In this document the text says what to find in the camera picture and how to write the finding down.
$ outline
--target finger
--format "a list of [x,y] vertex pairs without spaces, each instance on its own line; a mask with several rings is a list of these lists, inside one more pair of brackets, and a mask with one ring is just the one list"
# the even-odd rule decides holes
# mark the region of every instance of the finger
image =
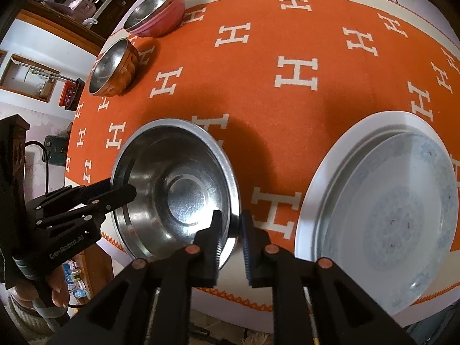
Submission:
[[10,295],[12,296],[13,301],[17,302],[22,307],[26,307],[28,309],[34,309],[34,306],[32,305],[32,302],[31,301],[23,301],[22,299],[20,299],[17,296],[16,291],[15,291],[14,288],[10,289],[9,292],[10,292]]
[[70,301],[70,295],[67,289],[61,289],[60,292],[55,290],[51,293],[51,299],[57,307],[67,306],[68,302]]
[[11,289],[11,293],[21,301],[33,301],[38,297],[37,290],[32,283],[24,279],[17,282],[16,286]]
[[61,292],[61,290],[67,290],[63,289],[64,284],[67,286],[65,281],[64,268],[59,266],[57,269],[55,269],[51,275],[47,277],[47,283],[51,288],[53,288],[53,290],[58,293]]

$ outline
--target metal bowl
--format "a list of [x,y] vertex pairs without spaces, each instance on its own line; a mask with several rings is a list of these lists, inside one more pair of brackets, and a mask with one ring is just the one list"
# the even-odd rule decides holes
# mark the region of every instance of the metal bowl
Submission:
[[137,190],[133,202],[114,211],[115,229],[134,258],[169,257],[193,243],[219,209],[220,267],[226,262],[236,241],[229,229],[237,228],[240,196],[227,156],[202,128],[178,119],[144,125],[119,152],[111,181]]
[[112,97],[122,93],[133,81],[139,67],[139,52],[128,39],[118,40],[97,62],[90,76],[91,95]]
[[144,0],[128,16],[123,28],[131,32],[167,8],[174,0]]

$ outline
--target wooden cabinet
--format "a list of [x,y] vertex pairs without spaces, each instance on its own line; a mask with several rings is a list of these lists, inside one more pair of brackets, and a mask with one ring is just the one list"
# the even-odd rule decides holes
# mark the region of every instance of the wooden cabinet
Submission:
[[81,279],[91,297],[94,297],[114,277],[112,269],[112,258],[97,244],[91,245],[88,249],[76,255],[73,260],[77,262],[81,271]]
[[99,54],[105,42],[104,38],[72,18],[36,1],[29,0],[17,18],[51,32],[93,55]]
[[59,75],[58,70],[29,60],[28,58],[13,54],[11,55],[3,75],[0,78],[0,89],[18,93],[30,98],[35,98],[35,100],[49,102],[56,80],[30,73],[28,72],[28,68],[26,66],[18,65],[14,63],[13,60],[18,63],[45,70],[54,75]]
[[116,25],[137,0],[112,0],[96,18],[97,24],[91,30],[105,39],[112,34]]

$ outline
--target table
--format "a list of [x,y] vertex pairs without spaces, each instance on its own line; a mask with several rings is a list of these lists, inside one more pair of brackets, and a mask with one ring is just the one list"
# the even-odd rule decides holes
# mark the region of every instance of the table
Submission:
[[[227,153],[242,206],[255,224],[273,243],[293,250],[315,170],[362,118],[383,110],[413,112],[433,126],[460,166],[460,50],[406,7],[391,0],[186,0],[186,6],[180,26],[163,38],[120,29],[104,45],[102,52],[129,37],[140,52],[139,74],[110,99],[84,90],[70,136],[67,183],[109,177],[119,149],[145,123],[190,120]],[[101,230],[99,245],[128,264],[110,219]],[[395,317],[401,325],[460,298],[459,249],[457,232],[439,276]],[[270,332],[271,290],[250,289],[243,265],[238,246],[218,286],[195,289],[192,306]]]

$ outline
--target stacked plates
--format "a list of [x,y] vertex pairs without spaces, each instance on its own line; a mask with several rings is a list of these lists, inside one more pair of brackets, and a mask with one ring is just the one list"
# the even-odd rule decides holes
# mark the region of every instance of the stacked plates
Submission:
[[394,315],[427,289],[458,216],[445,146],[421,118],[380,112],[349,129],[314,175],[295,255],[334,260]]

